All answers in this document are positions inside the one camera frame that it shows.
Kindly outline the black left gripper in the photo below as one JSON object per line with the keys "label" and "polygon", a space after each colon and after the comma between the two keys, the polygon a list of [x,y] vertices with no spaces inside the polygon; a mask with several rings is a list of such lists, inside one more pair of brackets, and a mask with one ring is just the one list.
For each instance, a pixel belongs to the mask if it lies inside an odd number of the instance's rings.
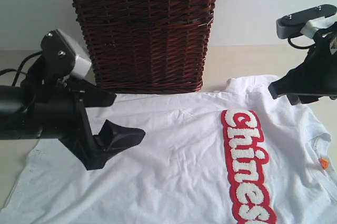
{"label": "black left gripper", "polygon": [[105,120],[93,135],[86,108],[113,105],[116,94],[86,80],[69,77],[45,78],[45,61],[40,56],[28,69],[20,86],[28,94],[28,103],[19,120],[23,139],[58,139],[87,170],[105,166],[105,159],[139,145],[145,131],[128,128]]}

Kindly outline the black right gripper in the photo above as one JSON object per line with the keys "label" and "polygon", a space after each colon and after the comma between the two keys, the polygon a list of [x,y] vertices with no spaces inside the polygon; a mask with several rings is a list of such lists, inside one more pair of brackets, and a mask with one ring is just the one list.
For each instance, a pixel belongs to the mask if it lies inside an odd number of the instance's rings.
{"label": "black right gripper", "polygon": [[319,40],[301,64],[268,87],[275,100],[286,95],[291,105],[336,99],[336,32]]}

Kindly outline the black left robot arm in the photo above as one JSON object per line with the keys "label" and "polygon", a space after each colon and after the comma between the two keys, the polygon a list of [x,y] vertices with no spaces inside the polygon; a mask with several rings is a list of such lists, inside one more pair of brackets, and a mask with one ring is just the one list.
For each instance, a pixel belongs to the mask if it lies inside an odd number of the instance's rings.
{"label": "black left robot arm", "polygon": [[142,142],[144,130],[109,120],[93,134],[86,109],[109,107],[116,94],[73,76],[47,82],[45,64],[39,57],[20,86],[1,86],[1,140],[58,139],[86,170],[101,169]]}

